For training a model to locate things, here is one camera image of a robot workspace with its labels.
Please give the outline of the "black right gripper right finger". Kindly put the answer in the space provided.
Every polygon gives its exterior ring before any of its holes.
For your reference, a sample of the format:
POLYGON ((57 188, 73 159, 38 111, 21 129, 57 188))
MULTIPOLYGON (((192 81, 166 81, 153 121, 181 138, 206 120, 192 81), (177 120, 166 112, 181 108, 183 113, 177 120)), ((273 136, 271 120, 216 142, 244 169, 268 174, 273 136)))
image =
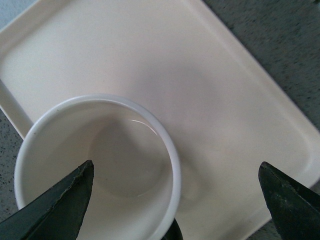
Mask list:
POLYGON ((268 162, 258 180, 277 232, 283 240, 320 238, 320 195, 268 162))

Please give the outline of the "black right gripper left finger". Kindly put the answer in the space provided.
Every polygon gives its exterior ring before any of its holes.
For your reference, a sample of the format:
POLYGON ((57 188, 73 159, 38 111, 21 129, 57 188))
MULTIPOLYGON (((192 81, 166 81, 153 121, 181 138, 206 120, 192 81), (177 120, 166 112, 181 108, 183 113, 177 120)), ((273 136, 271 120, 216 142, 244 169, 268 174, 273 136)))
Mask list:
POLYGON ((85 161, 35 200, 1 222, 2 240, 75 240, 93 187, 94 164, 85 161))

